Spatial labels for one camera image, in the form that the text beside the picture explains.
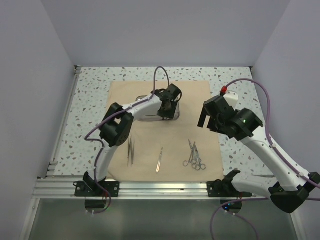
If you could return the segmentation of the beige cloth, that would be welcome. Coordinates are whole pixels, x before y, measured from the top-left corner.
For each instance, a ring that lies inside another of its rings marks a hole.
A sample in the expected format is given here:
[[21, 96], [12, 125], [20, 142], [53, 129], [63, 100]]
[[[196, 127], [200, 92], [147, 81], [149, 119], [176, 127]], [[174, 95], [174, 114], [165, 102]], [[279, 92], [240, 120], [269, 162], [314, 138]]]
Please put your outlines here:
[[[119, 182], [208, 182], [224, 177], [218, 134], [198, 127], [203, 103], [211, 96], [207, 81], [176, 81], [182, 91], [180, 116], [168, 121], [135, 121], [130, 135], [135, 141], [134, 164], [127, 166], [128, 145], [115, 152], [107, 178]], [[196, 144], [205, 170], [183, 166]], [[156, 173], [161, 148], [163, 155]]]

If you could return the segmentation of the steel surgical scissors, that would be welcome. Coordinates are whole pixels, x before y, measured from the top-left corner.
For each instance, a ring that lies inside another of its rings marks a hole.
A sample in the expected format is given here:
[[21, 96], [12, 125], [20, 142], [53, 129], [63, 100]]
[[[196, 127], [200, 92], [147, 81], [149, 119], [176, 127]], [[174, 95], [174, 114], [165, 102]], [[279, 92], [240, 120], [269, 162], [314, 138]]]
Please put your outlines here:
[[196, 171], [199, 171], [201, 169], [201, 167], [198, 162], [198, 158], [196, 156], [195, 144], [192, 144], [190, 140], [188, 142], [189, 142], [189, 146], [190, 146], [190, 150], [191, 150], [191, 154], [190, 154], [188, 163], [192, 166], [193, 169], [195, 169]]

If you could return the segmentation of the steel tweezers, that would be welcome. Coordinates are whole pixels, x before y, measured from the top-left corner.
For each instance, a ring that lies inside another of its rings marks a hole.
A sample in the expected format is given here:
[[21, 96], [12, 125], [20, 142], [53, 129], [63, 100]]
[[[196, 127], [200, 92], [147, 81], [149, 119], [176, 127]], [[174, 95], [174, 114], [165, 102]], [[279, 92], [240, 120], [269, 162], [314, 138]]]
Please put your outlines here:
[[131, 166], [134, 164], [134, 159], [135, 159], [135, 140], [131, 141]]
[[133, 164], [133, 141], [129, 141], [129, 164], [132, 167]]

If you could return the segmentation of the steel scalpel handle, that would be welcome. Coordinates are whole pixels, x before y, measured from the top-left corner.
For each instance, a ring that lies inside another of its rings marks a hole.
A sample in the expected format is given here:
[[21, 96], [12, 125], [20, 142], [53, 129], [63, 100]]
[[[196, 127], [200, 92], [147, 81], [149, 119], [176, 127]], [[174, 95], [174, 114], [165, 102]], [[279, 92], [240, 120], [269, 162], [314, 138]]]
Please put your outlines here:
[[161, 151], [160, 151], [160, 154], [159, 154], [159, 158], [158, 158], [158, 162], [157, 162], [157, 166], [156, 166], [156, 174], [159, 173], [160, 171], [160, 167], [161, 167], [161, 161], [162, 161], [162, 157], [163, 157], [163, 147], [161, 147]]

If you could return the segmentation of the steel forceps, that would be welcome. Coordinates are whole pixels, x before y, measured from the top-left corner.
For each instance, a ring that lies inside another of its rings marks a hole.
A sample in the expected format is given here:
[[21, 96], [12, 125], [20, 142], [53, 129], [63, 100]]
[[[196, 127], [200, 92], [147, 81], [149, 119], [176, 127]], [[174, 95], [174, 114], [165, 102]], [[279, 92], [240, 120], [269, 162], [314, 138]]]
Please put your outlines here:
[[128, 140], [127, 140], [127, 167], [129, 167], [129, 142], [131, 140], [131, 136], [128, 137]]

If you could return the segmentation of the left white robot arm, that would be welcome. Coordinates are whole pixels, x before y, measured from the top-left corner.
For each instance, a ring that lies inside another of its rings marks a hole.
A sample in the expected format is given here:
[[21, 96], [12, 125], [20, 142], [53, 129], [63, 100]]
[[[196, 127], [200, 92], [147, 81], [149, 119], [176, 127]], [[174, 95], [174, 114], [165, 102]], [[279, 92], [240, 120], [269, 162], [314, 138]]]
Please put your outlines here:
[[85, 172], [83, 176], [87, 192], [95, 197], [103, 193], [102, 181], [107, 177], [108, 167], [118, 147], [129, 138], [134, 121], [148, 115], [172, 120], [181, 98], [182, 91], [176, 85], [170, 84], [165, 89], [154, 89], [149, 95], [135, 102], [125, 105], [113, 103], [102, 122], [84, 138], [86, 141], [101, 143], [93, 169]]

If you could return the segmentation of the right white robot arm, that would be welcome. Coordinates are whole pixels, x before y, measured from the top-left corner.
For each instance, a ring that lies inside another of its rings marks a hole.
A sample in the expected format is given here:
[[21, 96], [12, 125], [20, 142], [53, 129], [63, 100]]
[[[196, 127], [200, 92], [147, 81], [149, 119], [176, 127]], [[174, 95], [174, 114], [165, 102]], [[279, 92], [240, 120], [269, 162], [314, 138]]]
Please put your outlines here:
[[198, 121], [202, 128], [234, 138], [249, 148], [273, 173], [274, 179], [244, 176], [233, 169], [222, 180], [207, 182], [208, 196], [240, 197], [247, 193], [270, 199], [281, 211], [291, 214], [310, 196], [320, 182], [317, 172], [308, 172], [297, 164], [281, 147], [270, 143], [262, 120], [251, 110], [234, 109], [222, 95], [203, 103]]

